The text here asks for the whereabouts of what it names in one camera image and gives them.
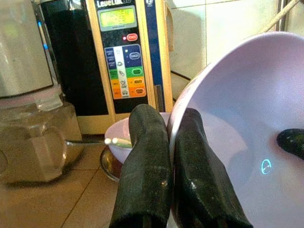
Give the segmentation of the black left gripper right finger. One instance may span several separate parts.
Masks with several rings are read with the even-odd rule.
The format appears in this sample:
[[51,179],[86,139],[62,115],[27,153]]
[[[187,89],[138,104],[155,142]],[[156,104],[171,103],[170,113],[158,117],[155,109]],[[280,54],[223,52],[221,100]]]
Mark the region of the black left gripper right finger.
[[180,228],[251,228],[200,113],[187,108],[176,136],[174,219]]

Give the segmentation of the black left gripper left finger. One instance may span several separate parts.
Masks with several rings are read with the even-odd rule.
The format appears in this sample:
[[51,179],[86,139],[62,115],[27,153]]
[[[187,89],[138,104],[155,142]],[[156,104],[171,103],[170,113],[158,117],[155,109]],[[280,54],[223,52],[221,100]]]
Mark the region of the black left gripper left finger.
[[173,176],[166,124],[147,104],[129,116],[132,150],[122,165],[111,217],[112,228],[165,228]]

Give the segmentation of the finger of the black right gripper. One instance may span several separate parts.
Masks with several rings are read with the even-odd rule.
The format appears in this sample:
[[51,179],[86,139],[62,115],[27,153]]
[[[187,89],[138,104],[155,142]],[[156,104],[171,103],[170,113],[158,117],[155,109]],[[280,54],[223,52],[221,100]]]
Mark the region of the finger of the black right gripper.
[[277,144],[284,151],[304,159],[304,130],[299,128],[286,129],[276,137]]

